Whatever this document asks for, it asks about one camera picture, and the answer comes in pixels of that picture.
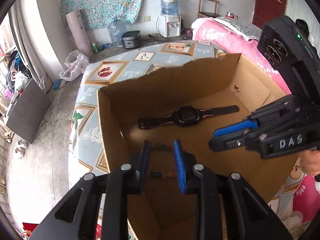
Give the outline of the person's right hand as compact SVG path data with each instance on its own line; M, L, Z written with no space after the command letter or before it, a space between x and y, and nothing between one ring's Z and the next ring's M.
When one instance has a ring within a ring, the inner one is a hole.
M315 177L320 173L320 151L319 150L304 150L300 152L299 157L302 160L307 174Z

